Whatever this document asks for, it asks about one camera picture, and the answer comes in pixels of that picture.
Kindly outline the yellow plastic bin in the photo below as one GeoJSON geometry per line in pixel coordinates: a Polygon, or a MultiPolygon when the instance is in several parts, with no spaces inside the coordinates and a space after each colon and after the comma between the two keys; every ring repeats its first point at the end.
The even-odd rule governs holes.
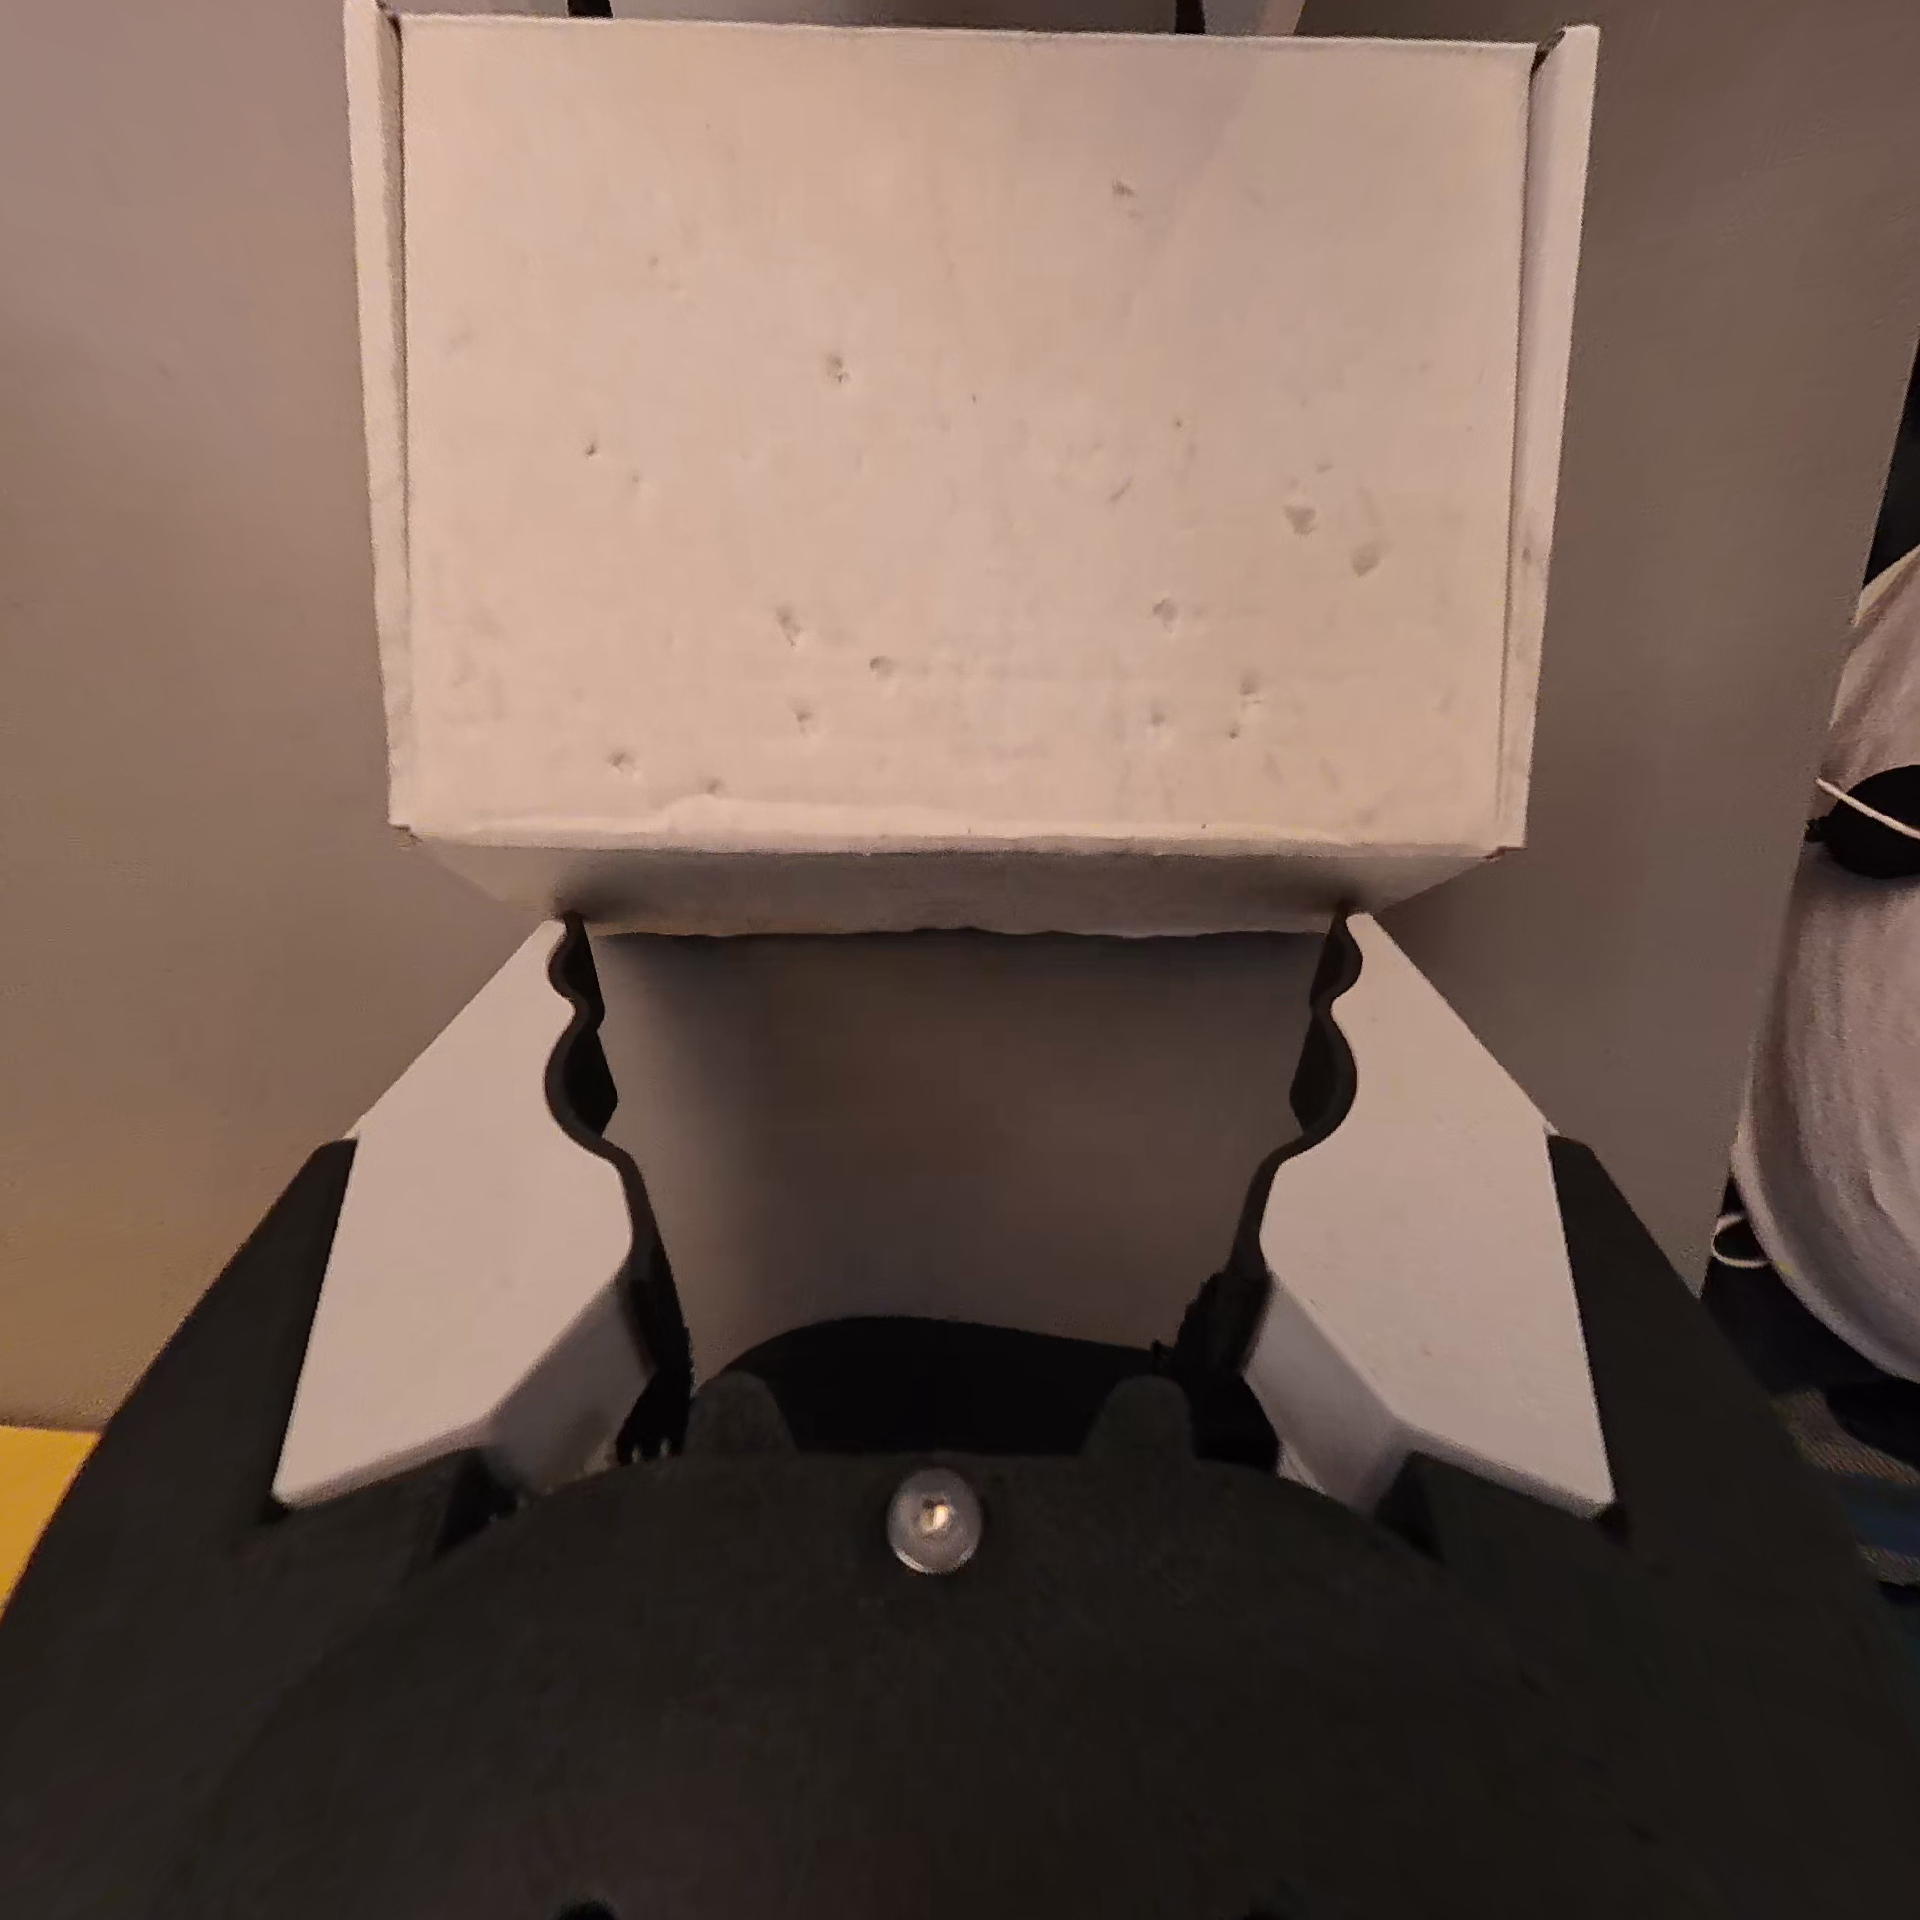
{"type": "Polygon", "coordinates": [[[95,1431],[2,1423],[2,1605],[99,1437],[95,1431]]]}

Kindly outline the person's white clothing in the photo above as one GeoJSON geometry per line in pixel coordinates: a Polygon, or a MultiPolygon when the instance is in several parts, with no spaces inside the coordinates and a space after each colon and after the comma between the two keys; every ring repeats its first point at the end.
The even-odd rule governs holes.
{"type": "Polygon", "coordinates": [[[1917,557],[1862,589],[1735,1183],[1794,1299],[1917,1378],[1917,557]]]}

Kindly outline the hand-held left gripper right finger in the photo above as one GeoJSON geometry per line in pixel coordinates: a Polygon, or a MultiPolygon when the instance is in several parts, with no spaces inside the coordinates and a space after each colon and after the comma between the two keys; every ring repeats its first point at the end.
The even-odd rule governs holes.
{"type": "Polygon", "coordinates": [[[1368,917],[1311,964],[1286,1092],[1183,1378],[1244,1395],[1277,1462],[1373,1513],[1414,1458],[1574,1518],[1613,1499],[1549,1122],[1368,917]]]}

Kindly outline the white cardboard box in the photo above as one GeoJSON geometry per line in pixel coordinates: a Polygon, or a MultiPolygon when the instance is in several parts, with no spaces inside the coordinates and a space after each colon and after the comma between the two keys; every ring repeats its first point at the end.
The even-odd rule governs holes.
{"type": "Polygon", "coordinates": [[[391,826],[694,938],[1526,844],[1599,31],[343,6],[391,826]]]}

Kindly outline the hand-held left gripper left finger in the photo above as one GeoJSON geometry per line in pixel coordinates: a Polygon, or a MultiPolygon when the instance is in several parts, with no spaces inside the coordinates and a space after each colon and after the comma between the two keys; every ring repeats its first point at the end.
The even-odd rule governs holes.
{"type": "Polygon", "coordinates": [[[274,1498],[462,1452],[540,1494],[680,1445],[688,1324],[579,917],[541,924],[351,1126],[274,1498]]]}

